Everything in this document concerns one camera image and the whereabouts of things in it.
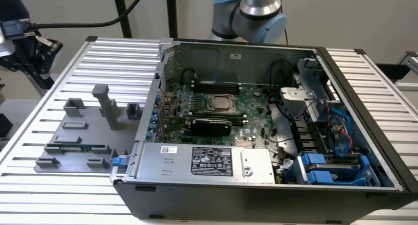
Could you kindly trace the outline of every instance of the white sticker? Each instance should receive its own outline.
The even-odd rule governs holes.
[[[240,54],[231,54],[230,59],[232,59],[232,60],[240,60]]]
[[[162,146],[162,153],[178,153],[176,146]]]

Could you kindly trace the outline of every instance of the cpu socket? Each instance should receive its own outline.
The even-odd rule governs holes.
[[[207,112],[235,113],[235,96],[231,94],[208,95]]]

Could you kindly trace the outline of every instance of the circuit board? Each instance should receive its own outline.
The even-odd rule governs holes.
[[[202,137],[192,136],[191,131],[186,128],[190,121],[188,112],[192,108],[204,111],[207,108],[208,96],[214,94],[194,93],[188,86],[179,84],[168,84],[167,93],[175,93],[176,99],[171,99],[171,106],[176,109],[172,116],[166,116],[166,140],[167,143],[187,143],[204,145],[228,145],[234,146],[238,141],[240,144],[248,144],[254,148],[271,148],[264,146],[262,138],[262,129],[264,133],[273,129],[271,115],[267,113],[267,95],[262,94],[260,88],[255,86],[242,86],[240,93],[235,95],[235,106],[239,113],[246,113],[247,122],[243,126],[232,126],[230,136],[223,137]]]

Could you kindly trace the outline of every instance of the slotted aluminum surface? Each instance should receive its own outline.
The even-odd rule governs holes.
[[[366,55],[341,49],[329,49],[329,53],[406,165],[417,173],[417,108]]]
[[[96,42],[84,43],[53,88],[0,152],[0,224],[184,224],[180,221],[138,220],[112,187],[108,174],[33,171],[35,159],[40,157],[43,145],[49,142],[63,119],[62,107],[67,98],[80,97],[86,105],[98,106],[90,92],[95,84],[106,83],[118,105],[124,106],[127,102],[143,105],[152,71],[160,60],[158,52],[159,41],[151,40],[99,38]],[[414,225],[417,210],[418,202],[397,211],[379,210],[354,224]]]

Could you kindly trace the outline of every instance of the capacitor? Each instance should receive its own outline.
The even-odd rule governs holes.
[[[262,114],[264,108],[263,108],[263,106],[259,105],[259,106],[255,107],[255,110],[256,110],[256,112],[258,112],[259,114]]]
[[[262,93],[256,90],[256,91],[252,92],[252,95],[254,95],[255,97],[260,97],[260,96],[262,96]]]

